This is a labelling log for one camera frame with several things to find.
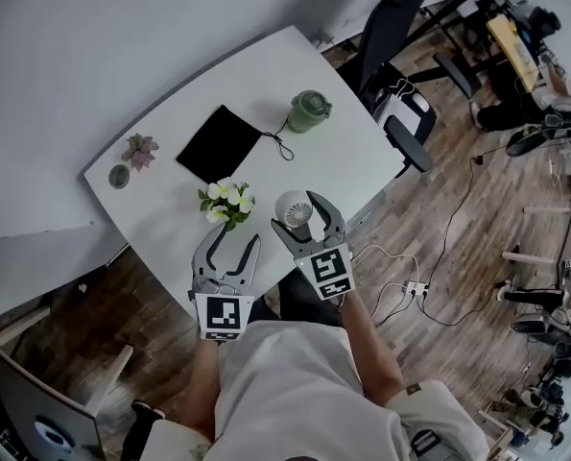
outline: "green jar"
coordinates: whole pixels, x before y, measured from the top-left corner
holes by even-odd
[[[305,90],[292,99],[287,126],[292,132],[304,133],[330,117],[332,105],[316,90]]]

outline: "succulent plant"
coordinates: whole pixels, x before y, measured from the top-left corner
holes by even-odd
[[[151,151],[159,148],[157,142],[153,141],[153,137],[142,136],[140,133],[136,133],[128,138],[128,142],[130,143],[130,148],[125,151],[121,159],[130,160],[131,167],[135,167],[137,171],[140,171],[144,166],[149,167],[151,160],[155,160],[155,156],[151,154]]]

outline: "yellow wooden board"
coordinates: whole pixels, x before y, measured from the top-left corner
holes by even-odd
[[[527,92],[532,92],[538,79],[538,68],[524,41],[504,14],[488,22],[488,29],[505,53]]]

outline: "white computer mouse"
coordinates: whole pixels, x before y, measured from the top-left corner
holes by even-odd
[[[413,94],[413,102],[416,103],[423,112],[426,112],[428,109],[430,109],[428,101],[426,101],[424,97],[417,92]]]

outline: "white t-shirt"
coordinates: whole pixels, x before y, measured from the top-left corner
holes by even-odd
[[[536,105],[542,110],[552,107],[556,111],[571,112],[571,79],[566,79],[565,83],[568,97],[559,95],[554,88],[551,87],[551,82],[547,82],[549,85],[544,85],[533,90],[533,98],[535,99]]]
[[[385,408],[364,398],[342,328],[252,323],[220,347],[220,372],[215,444],[158,421],[143,460],[408,460],[409,438],[423,429],[465,460],[488,455],[482,430],[440,382],[408,388]]]

